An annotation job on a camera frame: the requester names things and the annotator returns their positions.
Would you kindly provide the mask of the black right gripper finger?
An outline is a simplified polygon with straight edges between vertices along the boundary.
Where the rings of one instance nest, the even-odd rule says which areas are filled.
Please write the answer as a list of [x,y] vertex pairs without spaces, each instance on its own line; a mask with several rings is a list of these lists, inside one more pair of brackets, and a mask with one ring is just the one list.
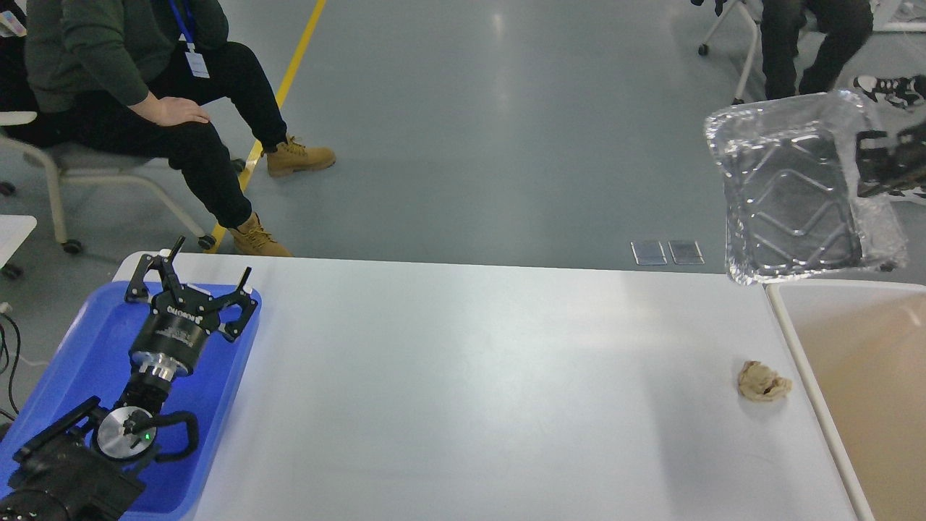
[[856,134],[856,165],[859,171],[857,197],[870,198],[893,190],[897,164],[883,130],[865,130]]

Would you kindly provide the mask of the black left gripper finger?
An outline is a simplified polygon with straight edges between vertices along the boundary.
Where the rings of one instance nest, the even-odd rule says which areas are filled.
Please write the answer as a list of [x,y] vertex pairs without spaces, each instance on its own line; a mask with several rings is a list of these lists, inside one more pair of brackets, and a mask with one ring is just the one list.
[[214,300],[215,313],[221,314],[222,310],[231,307],[238,307],[240,309],[240,314],[237,319],[231,322],[219,322],[217,330],[227,341],[235,341],[244,333],[246,326],[248,326],[252,318],[252,314],[258,309],[257,300],[252,297],[252,288],[247,284],[251,271],[251,268],[245,268],[235,290],[231,291],[229,294],[221,295],[218,299]]
[[145,276],[149,271],[156,271],[160,277],[162,290],[171,295],[175,304],[185,305],[187,300],[182,296],[182,283],[174,270],[174,260],[182,250],[186,240],[184,235],[179,235],[173,247],[166,253],[160,250],[156,256],[143,255],[130,277],[124,300],[126,302],[150,301],[151,296],[145,283]]

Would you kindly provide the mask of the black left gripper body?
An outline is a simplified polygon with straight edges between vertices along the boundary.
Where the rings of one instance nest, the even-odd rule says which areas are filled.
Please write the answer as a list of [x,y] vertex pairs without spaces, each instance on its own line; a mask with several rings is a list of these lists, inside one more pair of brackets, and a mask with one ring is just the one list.
[[240,292],[213,295],[205,288],[168,290],[150,302],[150,313],[129,349],[130,366],[136,373],[155,376],[191,376],[211,334],[220,333],[229,343],[240,334],[226,330],[221,311],[238,305]]

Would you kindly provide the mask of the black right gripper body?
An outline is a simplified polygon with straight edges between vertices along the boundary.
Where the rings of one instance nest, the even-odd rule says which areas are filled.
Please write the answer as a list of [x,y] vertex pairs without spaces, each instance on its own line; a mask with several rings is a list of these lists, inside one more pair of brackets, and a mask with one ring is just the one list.
[[900,187],[924,187],[925,121],[897,132],[897,165],[901,171]]

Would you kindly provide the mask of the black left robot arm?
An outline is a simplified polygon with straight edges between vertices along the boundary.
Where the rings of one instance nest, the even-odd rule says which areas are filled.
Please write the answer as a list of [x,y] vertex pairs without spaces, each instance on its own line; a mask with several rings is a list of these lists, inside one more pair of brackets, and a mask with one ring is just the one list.
[[182,243],[92,293],[2,439],[4,520],[194,512],[259,322],[251,268],[183,283]]

